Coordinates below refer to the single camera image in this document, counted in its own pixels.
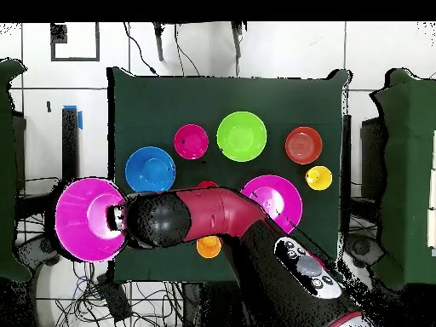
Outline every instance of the table leg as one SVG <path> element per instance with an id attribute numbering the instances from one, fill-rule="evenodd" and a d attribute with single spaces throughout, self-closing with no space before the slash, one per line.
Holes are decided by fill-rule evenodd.
<path id="1" fill-rule="evenodd" d="M 162 32 L 164 29 L 158 22 L 153 22 L 154 35 L 156 36 L 156 45 L 158 46 L 158 57 L 160 61 L 164 60 L 164 52 L 162 51 Z"/>
<path id="2" fill-rule="evenodd" d="M 236 57 L 241 57 L 241 48 L 239 47 L 239 32 L 242 32 L 242 26 L 237 21 L 232 21 L 233 41 L 235 42 Z"/>

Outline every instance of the yellow cup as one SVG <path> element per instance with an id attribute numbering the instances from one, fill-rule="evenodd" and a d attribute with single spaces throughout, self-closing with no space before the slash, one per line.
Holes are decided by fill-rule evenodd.
<path id="1" fill-rule="evenodd" d="M 316 191 L 327 189 L 333 181 L 330 170 L 322 165 L 310 168 L 305 178 L 307 184 Z"/>
<path id="2" fill-rule="evenodd" d="M 197 251 L 204 258 L 214 258 L 221 251 L 221 240 L 216 236 L 200 238 L 197 241 Z"/>

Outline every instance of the orange cup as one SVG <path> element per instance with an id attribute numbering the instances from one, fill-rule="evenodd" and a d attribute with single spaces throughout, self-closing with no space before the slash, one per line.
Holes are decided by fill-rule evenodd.
<path id="1" fill-rule="evenodd" d="M 221 251 L 221 240 L 216 236 L 200 238 L 197 241 L 197 251 L 204 258 L 214 258 Z"/>

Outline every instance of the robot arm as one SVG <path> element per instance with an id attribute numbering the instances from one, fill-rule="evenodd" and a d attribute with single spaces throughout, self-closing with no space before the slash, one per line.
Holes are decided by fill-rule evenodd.
<path id="1" fill-rule="evenodd" d="M 233 190 L 138 194 L 124 206 L 111 207 L 108 223 L 154 247 L 221 237 L 258 327 L 369 325 L 360 313 L 352 313 L 353 303 L 317 257 L 258 204 Z"/>

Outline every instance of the small pink bowl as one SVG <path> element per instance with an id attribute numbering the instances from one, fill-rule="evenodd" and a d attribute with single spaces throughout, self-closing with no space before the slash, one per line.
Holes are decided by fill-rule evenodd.
<path id="1" fill-rule="evenodd" d="M 205 130 L 195 124 L 187 124 L 177 130 L 174 137 L 174 148 L 184 159 L 202 157 L 209 145 Z"/>

